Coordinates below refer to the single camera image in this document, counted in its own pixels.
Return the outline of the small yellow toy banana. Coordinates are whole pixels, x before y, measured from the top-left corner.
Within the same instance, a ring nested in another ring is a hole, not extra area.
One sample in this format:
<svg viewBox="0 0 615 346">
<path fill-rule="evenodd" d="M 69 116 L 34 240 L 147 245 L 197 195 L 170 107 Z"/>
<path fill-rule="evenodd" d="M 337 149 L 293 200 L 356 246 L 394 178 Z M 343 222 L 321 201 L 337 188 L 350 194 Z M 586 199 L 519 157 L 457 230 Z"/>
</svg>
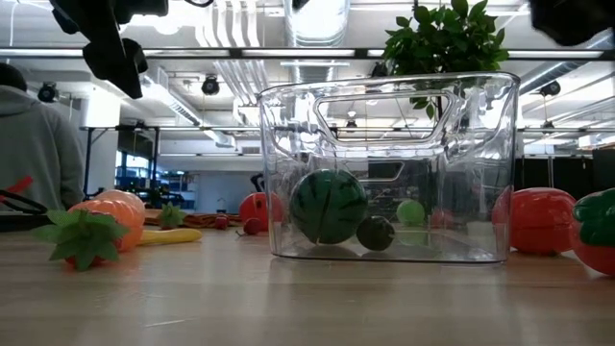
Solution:
<svg viewBox="0 0 615 346">
<path fill-rule="evenodd" d="M 163 231 L 144 231 L 138 246 L 186 243 L 200 240 L 203 233 L 200 230 L 180 228 Z"/>
</svg>

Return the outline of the dark green small toy fruit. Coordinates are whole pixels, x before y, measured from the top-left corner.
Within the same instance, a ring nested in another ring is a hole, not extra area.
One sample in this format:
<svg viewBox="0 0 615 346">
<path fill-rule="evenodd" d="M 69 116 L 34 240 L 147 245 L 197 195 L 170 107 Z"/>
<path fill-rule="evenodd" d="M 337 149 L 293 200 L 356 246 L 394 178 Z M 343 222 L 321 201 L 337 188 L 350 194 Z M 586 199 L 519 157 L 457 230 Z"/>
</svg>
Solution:
<svg viewBox="0 0 615 346">
<path fill-rule="evenodd" d="M 380 252 L 386 250 L 395 239 L 395 229 L 386 218 L 372 215 L 359 223 L 356 236 L 363 247 Z"/>
</svg>

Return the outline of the red toy tomato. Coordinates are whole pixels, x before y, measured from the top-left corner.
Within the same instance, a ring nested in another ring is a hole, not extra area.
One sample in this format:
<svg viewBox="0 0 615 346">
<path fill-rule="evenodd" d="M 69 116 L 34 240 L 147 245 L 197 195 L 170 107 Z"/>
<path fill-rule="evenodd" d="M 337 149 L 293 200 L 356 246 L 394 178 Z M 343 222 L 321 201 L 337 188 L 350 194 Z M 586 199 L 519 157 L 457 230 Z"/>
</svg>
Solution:
<svg viewBox="0 0 615 346">
<path fill-rule="evenodd" d="M 507 188 L 496 200 L 492 224 L 505 230 L 517 252 L 554 256 L 572 249 L 570 232 L 578 227 L 573 217 L 576 199 L 561 189 Z"/>
</svg>

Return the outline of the green toy watermelon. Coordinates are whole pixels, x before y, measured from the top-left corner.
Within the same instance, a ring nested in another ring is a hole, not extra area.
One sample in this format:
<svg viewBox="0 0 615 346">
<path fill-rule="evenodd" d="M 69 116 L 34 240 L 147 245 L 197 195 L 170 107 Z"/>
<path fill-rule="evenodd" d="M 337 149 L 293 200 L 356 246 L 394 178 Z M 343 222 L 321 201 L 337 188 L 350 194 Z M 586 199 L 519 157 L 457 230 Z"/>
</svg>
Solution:
<svg viewBox="0 0 615 346">
<path fill-rule="evenodd" d="M 289 217 L 311 243 L 334 245 L 355 235 L 367 208 L 364 187 L 353 174 L 319 169 L 293 187 Z"/>
</svg>

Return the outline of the green toy apple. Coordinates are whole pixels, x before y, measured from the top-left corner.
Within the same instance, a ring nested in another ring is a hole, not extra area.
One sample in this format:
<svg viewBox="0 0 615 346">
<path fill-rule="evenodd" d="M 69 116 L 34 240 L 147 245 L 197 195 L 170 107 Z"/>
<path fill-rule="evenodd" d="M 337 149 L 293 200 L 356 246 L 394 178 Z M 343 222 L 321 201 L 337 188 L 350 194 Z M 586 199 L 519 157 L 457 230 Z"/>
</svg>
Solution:
<svg viewBox="0 0 615 346">
<path fill-rule="evenodd" d="M 404 200 L 397 207 L 398 220 L 406 226 L 420 226 L 425 221 L 425 209 L 421 203 L 411 199 Z"/>
</svg>

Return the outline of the green leafy plant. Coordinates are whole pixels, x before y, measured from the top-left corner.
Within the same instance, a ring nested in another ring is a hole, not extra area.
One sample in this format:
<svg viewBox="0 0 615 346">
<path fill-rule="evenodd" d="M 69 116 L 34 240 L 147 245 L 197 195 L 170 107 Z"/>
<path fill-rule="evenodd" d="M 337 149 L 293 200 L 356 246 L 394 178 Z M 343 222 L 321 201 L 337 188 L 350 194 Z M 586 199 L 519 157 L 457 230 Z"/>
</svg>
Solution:
<svg viewBox="0 0 615 346">
<path fill-rule="evenodd" d="M 487 13 L 488 0 L 470 5 L 451 0 L 450 5 L 428 9 L 413 5 L 413 16 L 396 18 L 381 55 L 393 76 L 496 71 L 508 59 L 503 48 L 505 29 Z"/>
</svg>

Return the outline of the pale peach toy fruit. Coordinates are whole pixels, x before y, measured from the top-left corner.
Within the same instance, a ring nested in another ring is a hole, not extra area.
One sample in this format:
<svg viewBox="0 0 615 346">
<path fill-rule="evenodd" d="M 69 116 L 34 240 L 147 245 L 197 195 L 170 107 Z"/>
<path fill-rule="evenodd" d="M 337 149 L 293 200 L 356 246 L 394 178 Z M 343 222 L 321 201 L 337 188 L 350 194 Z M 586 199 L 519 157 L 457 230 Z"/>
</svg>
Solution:
<svg viewBox="0 0 615 346">
<path fill-rule="evenodd" d="M 145 205 L 143 201 L 132 192 L 122 191 L 118 189 L 105 190 L 94 197 L 95 200 L 109 200 L 126 202 L 135 208 L 140 214 L 145 214 Z"/>
</svg>

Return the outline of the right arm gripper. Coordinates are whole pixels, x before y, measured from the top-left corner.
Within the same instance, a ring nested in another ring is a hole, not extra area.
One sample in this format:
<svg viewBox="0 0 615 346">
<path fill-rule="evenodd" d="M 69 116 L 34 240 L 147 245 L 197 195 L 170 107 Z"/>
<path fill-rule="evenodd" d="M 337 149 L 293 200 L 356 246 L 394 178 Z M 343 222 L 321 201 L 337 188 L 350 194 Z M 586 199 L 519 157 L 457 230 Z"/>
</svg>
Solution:
<svg viewBox="0 0 615 346">
<path fill-rule="evenodd" d="M 562 46 L 615 29 L 615 0 L 529 0 L 529 11 L 532 27 Z"/>
</svg>

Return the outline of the black background cabinets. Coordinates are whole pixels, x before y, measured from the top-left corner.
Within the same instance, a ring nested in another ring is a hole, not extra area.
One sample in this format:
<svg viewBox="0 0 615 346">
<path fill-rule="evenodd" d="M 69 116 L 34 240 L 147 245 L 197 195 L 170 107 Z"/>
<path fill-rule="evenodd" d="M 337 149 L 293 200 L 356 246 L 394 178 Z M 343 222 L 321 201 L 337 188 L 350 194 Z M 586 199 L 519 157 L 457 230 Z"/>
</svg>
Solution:
<svg viewBox="0 0 615 346">
<path fill-rule="evenodd" d="M 534 155 L 515 160 L 515 189 L 552 187 L 575 199 L 615 188 L 615 150 L 589 155 Z"/>
</svg>

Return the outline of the red toy bell pepper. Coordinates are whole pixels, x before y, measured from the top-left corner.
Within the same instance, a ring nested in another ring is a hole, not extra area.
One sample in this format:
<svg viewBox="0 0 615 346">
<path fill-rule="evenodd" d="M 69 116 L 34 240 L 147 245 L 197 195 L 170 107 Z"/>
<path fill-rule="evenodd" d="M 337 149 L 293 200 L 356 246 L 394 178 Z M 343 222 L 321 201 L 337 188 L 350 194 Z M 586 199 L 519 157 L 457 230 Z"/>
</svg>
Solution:
<svg viewBox="0 0 615 346">
<path fill-rule="evenodd" d="M 570 232 L 578 259 L 606 276 L 615 276 L 615 187 L 576 202 L 572 215 L 578 229 Z"/>
</svg>

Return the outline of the orange folded cloth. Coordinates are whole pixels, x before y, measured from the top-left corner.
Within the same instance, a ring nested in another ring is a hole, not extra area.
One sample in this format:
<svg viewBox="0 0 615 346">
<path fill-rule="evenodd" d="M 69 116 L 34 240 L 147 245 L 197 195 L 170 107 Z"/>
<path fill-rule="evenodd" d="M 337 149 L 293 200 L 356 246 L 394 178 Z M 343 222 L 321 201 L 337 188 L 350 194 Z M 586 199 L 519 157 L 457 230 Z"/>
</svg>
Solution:
<svg viewBox="0 0 615 346">
<path fill-rule="evenodd" d="M 161 210 L 148 209 L 145 212 L 145 224 L 148 226 L 158 226 L 160 224 L 159 214 Z M 216 229 L 218 219 L 226 219 L 226 227 L 239 227 L 242 225 L 238 214 L 225 213 L 188 213 L 178 228 L 191 229 Z"/>
</svg>

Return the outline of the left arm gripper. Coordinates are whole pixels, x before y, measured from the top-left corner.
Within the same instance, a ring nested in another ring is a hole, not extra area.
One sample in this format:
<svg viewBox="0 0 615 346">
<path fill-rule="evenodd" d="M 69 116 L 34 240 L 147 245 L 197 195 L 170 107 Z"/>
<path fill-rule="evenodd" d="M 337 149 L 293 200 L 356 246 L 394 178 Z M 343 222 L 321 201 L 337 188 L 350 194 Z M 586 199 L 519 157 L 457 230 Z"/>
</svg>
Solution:
<svg viewBox="0 0 615 346">
<path fill-rule="evenodd" d="M 141 45 L 123 38 L 123 53 L 110 53 L 94 44 L 120 42 L 119 25 L 135 14 L 165 16 L 168 0 L 49 0 L 52 15 L 69 35 L 81 33 L 89 40 L 82 52 L 92 74 L 108 81 L 132 99 L 142 97 L 139 75 L 148 69 Z"/>
</svg>

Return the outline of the leafy toy strawberry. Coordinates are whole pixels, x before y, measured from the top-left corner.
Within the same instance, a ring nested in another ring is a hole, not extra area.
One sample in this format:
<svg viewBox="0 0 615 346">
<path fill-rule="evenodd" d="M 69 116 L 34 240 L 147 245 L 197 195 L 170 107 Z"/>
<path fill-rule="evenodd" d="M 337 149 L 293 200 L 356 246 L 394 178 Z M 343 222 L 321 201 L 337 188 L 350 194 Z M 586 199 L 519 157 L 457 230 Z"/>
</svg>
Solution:
<svg viewBox="0 0 615 346">
<path fill-rule="evenodd" d="M 112 215 L 78 209 L 49 210 L 50 224 L 31 230 L 41 241 L 55 245 L 49 260 L 64 260 L 77 271 L 105 261 L 118 261 L 122 238 L 129 229 Z"/>
</svg>

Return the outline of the red and black device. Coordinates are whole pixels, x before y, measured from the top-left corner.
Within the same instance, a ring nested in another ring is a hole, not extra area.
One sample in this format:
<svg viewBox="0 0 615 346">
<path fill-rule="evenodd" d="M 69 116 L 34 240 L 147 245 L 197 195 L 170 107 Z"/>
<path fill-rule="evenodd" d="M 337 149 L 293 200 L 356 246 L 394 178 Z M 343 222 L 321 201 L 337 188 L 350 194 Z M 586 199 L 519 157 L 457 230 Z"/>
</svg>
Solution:
<svg viewBox="0 0 615 346">
<path fill-rule="evenodd" d="M 14 185 L 6 189 L 0 189 L 0 204 L 5 205 L 13 211 L 19 211 L 31 215 L 43 215 L 48 209 L 42 204 L 21 195 L 31 184 L 33 179 L 30 176 L 19 180 Z"/>
</svg>

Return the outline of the background black frame table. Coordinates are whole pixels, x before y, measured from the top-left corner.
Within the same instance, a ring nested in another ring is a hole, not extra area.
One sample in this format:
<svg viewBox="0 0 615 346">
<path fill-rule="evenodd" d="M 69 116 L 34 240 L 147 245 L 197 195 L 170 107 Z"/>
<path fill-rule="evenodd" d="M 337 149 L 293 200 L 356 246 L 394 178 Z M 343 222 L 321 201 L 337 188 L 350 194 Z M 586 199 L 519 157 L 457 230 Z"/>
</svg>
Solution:
<svg viewBox="0 0 615 346">
<path fill-rule="evenodd" d="M 246 127 L 246 126 L 147 126 L 147 125 L 126 125 L 120 124 L 112 127 L 90 127 L 84 126 L 80 128 L 81 131 L 86 131 L 86 158 L 85 158 L 85 181 L 84 181 L 84 194 L 86 198 L 89 199 L 101 193 L 101 190 L 97 192 L 88 192 L 88 184 L 89 184 L 89 170 L 90 170 L 90 162 L 91 162 L 91 152 L 92 152 L 92 144 L 95 140 L 99 139 L 102 135 L 104 135 L 108 131 L 113 132 L 154 132 L 155 139 L 154 148 L 153 148 L 153 157 L 152 157 L 152 168 L 150 170 L 150 180 L 152 186 L 157 184 L 157 167 L 158 167 L 158 158 L 159 157 L 198 157 L 198 158 L 208 158 L 208 157 L 240 157 L 240 158 L 251 158 L 251 157 L 260 157 L 259 153 L 242 153 L 234 146 L 234 152 L 231 153 L 194 153 L 194 154 L 162 154 L 160 152 L 160 134 L 162 132 L 199 132 L 204 135 L 210 137 L 218 147 L 222 147 L 222 142 L 220 141 L 221 135 L 215 135 L 214 132 L 220 133 L 245 133 L 245 132 L 256 132 L 258 131 L 258 127 Z"/>
</svg>

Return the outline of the person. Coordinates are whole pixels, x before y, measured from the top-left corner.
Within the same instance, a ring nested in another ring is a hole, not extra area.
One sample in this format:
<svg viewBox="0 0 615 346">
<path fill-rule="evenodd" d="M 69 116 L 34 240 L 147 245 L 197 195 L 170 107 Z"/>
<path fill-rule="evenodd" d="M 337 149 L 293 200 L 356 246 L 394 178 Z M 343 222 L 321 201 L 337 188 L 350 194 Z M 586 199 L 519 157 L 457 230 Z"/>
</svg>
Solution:
<svg viewBox="0 0 615 346">
<path fill-rule="evenodd" d="M 19 193 L 48 209 L 68 210 L 84 200 L 77 129 L 27 93 L 19 70 L 0 62 L 0 188 L 26 178 L 32 182 Z"/>
</svg>

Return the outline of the orange toy fruit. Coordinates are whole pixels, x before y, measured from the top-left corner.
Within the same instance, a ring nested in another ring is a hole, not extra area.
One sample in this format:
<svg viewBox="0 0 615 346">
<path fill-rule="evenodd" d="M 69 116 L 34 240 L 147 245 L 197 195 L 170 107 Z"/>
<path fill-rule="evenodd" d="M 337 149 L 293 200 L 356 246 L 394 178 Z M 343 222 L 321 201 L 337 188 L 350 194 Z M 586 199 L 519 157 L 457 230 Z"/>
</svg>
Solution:
<svg viewBox="0 0 615 346">
<path fill-rule="evenodd" d="M 128 232 L 121 237 L 120 253 L 133 250 L 141 240 L 145 220 L 144 212 L 139 211 L 129 202 L 121 200 L 88 200 L 69 209 L 69 211 L 73 210 L 89 210 L 109 214 L 114 217 L 119 225 L 127 228 Z"/>
</svg>

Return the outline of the silver ceiling air duct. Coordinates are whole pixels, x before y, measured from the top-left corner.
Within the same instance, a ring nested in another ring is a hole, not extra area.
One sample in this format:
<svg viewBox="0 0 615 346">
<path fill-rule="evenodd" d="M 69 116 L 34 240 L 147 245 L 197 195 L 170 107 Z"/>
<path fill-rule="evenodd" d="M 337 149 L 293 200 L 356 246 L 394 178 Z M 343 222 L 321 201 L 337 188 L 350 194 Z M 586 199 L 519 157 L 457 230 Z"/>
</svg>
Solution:
<svg viewBox="0 0 615 346">
<path fill-rule="evenodd" d="M 283 0 L 286 42 L 293 48 L 335 48 L 345 38 L 350 0 Z M 293 61 L 295 83 L 333 79 L 340 62 Z"/>
</svg>

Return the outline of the dark red toy cherry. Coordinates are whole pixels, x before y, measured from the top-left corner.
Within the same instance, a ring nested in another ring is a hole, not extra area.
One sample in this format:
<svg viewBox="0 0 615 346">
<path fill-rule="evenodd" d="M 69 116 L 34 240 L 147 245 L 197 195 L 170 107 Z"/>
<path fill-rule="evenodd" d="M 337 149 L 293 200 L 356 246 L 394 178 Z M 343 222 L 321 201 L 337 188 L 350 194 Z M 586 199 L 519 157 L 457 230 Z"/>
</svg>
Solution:
<svg viewBox="0 0 615 346">
<path fill-rule="evenodd" d="M 243 223 L 242 231 L 236 231 L 238 236 L 258 235 L 262 232 L 263 224 L 258 218 L 249 218 Z"/>
</svg>

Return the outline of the clear plastic container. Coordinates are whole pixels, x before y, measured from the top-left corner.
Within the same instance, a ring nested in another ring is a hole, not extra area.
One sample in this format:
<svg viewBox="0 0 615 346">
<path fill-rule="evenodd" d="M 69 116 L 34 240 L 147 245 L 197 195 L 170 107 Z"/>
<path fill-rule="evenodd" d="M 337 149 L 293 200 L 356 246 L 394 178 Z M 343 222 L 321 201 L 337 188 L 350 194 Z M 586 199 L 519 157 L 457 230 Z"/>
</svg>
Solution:
<svg viewBox="0 0 615 346">
<path fill-rule="evenodd" d="M 503 72 L 462 72 L 278 86 L 259 97 L 270 244 L 279 257 L 499 263 L 509 238 L 492 224 L 498 197 L 513 189 L 519 81 Z M 384 251 L 356 234 L 313 244 L 291 222 L 293 187 L 306 174 L 353 174 L 368 198 L 368 216 L 386 218 L 395 239 Z M 274 222 L 276 194 L 283 221 Z M 425 221 L 406 226 L 404 200 L 421 203 Z M 432 229 L 435 209 L 455 214 L 455 229 Z"/>
</svg>

